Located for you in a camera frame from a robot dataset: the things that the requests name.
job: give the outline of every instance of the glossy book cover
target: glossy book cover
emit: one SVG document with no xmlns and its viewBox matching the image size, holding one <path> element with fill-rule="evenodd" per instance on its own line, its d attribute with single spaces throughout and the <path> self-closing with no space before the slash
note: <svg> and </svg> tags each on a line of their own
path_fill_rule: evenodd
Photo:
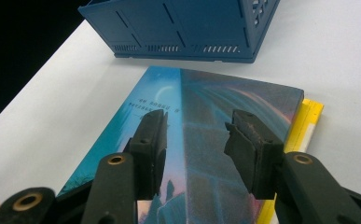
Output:
<svg viewBox="0 0 361 224">
<path fill-rule="evenodd" d="M 149 67 L 60 194 L 94 178 L 99 160 L 121 152 L 143 115 L 168 112 L 160 195 L 138 202 L 139 223 L 254 223 L 262 202 L 247 193 L 224 146 L 232 110 L 257 115 L 285 142 L 303 90 L 201 71 Z"/>
</svg>

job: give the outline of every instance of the book cover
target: book cover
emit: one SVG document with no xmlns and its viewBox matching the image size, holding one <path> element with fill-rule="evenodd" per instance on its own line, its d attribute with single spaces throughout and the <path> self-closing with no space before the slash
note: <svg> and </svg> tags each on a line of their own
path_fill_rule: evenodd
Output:
<svg viewBox="0 0 361 224">
<path fill-rule="evenodd" d="M 254 223 L 263 202 L 247 193 L 224 146 L 232 110 L 257 115 L 286 142 L 303 90 L 240 77 L 149 67 L 60 194 L 92 180 L 99 160 L 124 149 L 152 110 L 168 112 L 160 195 L 138 202 L 139 223 Z"/>
</svg>

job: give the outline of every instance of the brass screw hole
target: brass screw hole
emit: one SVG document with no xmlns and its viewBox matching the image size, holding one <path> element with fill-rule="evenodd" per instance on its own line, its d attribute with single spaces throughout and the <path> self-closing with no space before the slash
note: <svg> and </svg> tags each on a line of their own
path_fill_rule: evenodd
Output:
<svg viewBox="0 0 361 224">
<path fill-rule="evenodd" d="M 313 160 L 311 158 L 309 158 L 308 156 L 305 156 L 305 155 L 295 155 L 294 160 L 296 162 L 306 164 L 306 165 L 309 165 L 309 164 L 313 163 Z"/>
<path fill-rule="evenodd" d="M 14 202 L 12 209 L 17 212 L 23 212 L 35 207 L 42 200 L 43 195 L 41 193 L 28 193 Z"/>
<path fill-rule="evenodd" d="M 122 156 L 113 156 L 110 159 L 108 159 L 107 163 L 110 165 L 118 165 L 125 161 L 125 158 Z"/>
</svg>

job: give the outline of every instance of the yellow book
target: yellow book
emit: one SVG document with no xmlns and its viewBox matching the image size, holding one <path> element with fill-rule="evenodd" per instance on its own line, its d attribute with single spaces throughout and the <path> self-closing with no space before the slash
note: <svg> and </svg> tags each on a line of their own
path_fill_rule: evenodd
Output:
<svg viewBox="0 0 361 224">
<path fill-rule="evenodd" d="M 290 151 L 305 152 L 311 141 L 314 127 L 322 114 L 324 105 L 304 99 L 285 144 L 285 153 Z M 257 224 L 279 223 L 274 214 L 274 200 L 267 200 L 262 205 Z"/>
</svg>

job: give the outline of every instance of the cover illustration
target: cover illustration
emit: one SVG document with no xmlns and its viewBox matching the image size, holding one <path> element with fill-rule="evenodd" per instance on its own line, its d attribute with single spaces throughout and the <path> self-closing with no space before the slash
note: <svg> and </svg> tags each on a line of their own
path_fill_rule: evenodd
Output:
<svg viewBox="0 0 361 224">
<path fill-rule="evenodd" d="M 257 115 L 284 142 L 303 90 L 201 71 L 149 67 L 60 194 L 92 180 L 99 160 L 120 152 L 141 117 L 168 112 L 160 195 L 138 202 L 139 223 L 254 223 L 262 202 L 247 193 L 224 146 L 233 109 Z"/>
</svg>

